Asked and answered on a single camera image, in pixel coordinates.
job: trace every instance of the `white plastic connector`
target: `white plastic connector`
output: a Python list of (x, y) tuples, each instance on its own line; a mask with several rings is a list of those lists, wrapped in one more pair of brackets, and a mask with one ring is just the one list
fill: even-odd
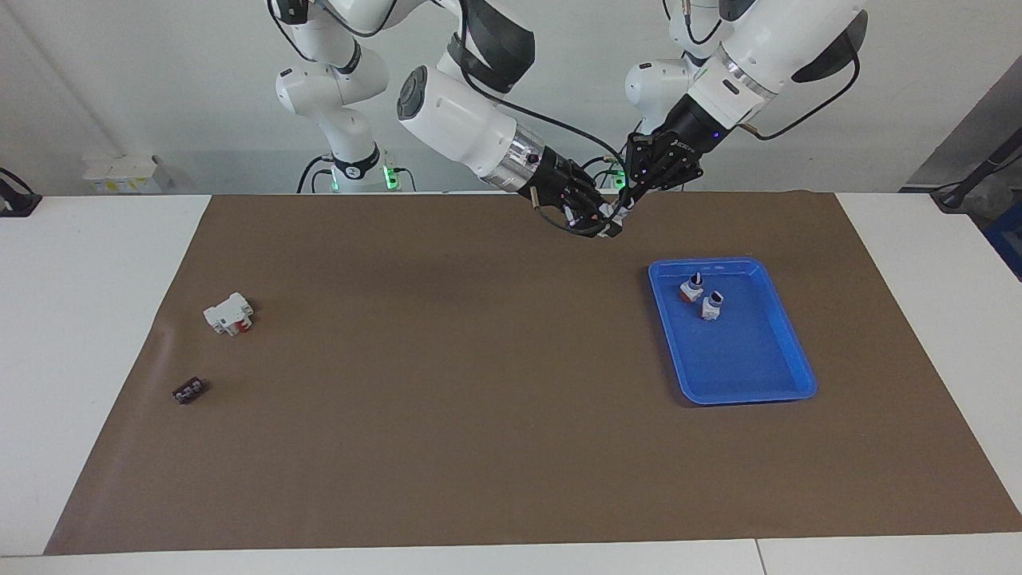
[(706, 322), (716, 322), (721, 318), (722, 305), (724, 305), (724, 296), (719, 292), (713, 292), (708, 298), (704, 298), (702, 319)]
[(688, 281), (682, 283), (682, 299), (687, 304), (694, 304), (702, 295), (702, 274), (697, 272)]
[(205, 310), (202, 316), (214, 332), (228, 334), (233, 338), (251, 330), (252, 314), (248, 300), (235, 292), (224, 303)]

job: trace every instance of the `white table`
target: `white table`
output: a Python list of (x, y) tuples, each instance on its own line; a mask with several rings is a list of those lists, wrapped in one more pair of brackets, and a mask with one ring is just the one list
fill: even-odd
[[(1022, 284), (927, 196), (839, 197), (1022, 509)], [(42, 553), (207, 201), (51, 197), (0, 221), (0, 555)], [(1022, 534), (0, 559), (3, 574), (289, 571), (1022, 573)]]

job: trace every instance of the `brown table surface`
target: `brown table surface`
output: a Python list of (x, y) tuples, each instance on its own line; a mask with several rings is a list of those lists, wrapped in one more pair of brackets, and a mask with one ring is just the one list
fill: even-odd
[[(679, 392), (647, 268), (728, 255), (817, 397)], [(833, 195), (653, 195), (614, 240), (511, 196), (221, 196), (47, 553), (992, 531), (1022, 518)]]

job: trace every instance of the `blue tray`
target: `blue tray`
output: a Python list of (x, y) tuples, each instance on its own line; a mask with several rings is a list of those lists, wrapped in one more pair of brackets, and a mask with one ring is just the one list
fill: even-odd
[[(702, 302), (679, 287), (702, 272), (705, 296), (724, 295), (721, 319), (704, 322)], [(670, 259), (649, 268), (678, 381), (700, 405), (808, 399), (817, 393), (802, 346), (766, 268), (751, 257)]]

